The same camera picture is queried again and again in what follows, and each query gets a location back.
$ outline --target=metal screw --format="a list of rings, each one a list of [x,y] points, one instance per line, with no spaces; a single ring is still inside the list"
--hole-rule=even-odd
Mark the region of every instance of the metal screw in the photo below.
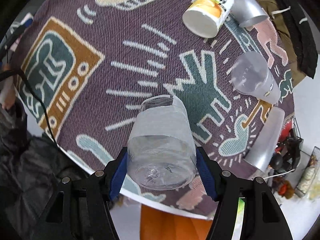
[[[104,174],[103,171],[96,171],[96,173],[95,173],[95,175],[96,175],[97,177],[101,177],[101,176],[103,176],[103,174]]]
[[[222,175],[225,177],[230,177],[231,173],[230,173],[230,171],[223,171]]]
[[[261,177],[256,177],[256,181],[257,181],[258,183],[263,183],[263,182],[264,182],[264,179],[261,178]]]
[[[69,181],[70,181],[70,178],[69,178],[69,177],[64,177],[64,178],[62,179],[62,183],[64,183],[64,184],[68,183]]]

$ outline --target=table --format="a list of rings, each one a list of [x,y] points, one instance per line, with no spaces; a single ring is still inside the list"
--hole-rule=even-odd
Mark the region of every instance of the table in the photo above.
[[[195,141],[236,176],[255,168],[243,161],[272,107],[240,95],[232,65],[246,51],[261,53],[281,90],[277,106],[294,111],[288,58],[272,23],[251,31],[229,16],[218,35],[202,39],[181,17],[192,0],[47,0],[12,59],[42,98],[64,152],[89,173],[116,158],[141,102],[175,94],[184,103]],[[18,80],[22,100],[48,132],[44,113]],[[121,193],[180,215],[210,218],[215,203],[200,177],[172,191],[146,190],[126,177]]]

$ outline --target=person's hand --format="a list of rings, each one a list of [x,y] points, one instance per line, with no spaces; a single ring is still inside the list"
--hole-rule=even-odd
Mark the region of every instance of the person's hand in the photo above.
[[[9,69],[10,69],[10,66],[8,64],[3,67],[4,71]],[[4,100],[4,103],[2,104],[2,108],[9,110],[14,105],[15,101],[16,101],[16,91],[14,89],[14,86],[12,86],[7,94],[7,97]]]

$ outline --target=patterned fabric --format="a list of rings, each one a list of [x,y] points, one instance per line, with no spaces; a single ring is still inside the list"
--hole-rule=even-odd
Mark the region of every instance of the patterned fabric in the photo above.
[[[104,168],[126,145],[140,104],[175,94],[188,112],[195,140],[211,159],[236,176],[255,168],[243,161],[270,104],[240,95],[230,84],[231,67],[246,51],[261,53],[281,89],[277,106],[293,114],[288,57],[272,23],[250,32],[232,16],[213,39],[183,25],[192,0],[47,0],[13,57],[47,107],[59,145],[87,171]],[[20,95],[47,130],[40,104],[18,80]],[[215,210],[199,176],[172,191],[138,187],[128,176],[123,194],[167,211],[208,216]]]

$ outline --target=pink figure illustration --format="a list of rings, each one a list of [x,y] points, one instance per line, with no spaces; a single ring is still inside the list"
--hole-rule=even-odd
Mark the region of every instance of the pink figure illustration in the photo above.
[[[202,196],[206,195],[200,176],[195,177],[189,187],[191,190],[177,201],[180,209],[193,210],[202,201]]]
[[[264,48],[265,52],[268,54],[268,67],[272,68],[273,62],[275,59],[271,51],[278,55],[282,59],[282,65],[286,66],[288,63],[288,55],[284,49],[278,46],[278,34],[270,20],[265,20],[254,26],[258,31],[257,39],[260,42],[261,46]]]

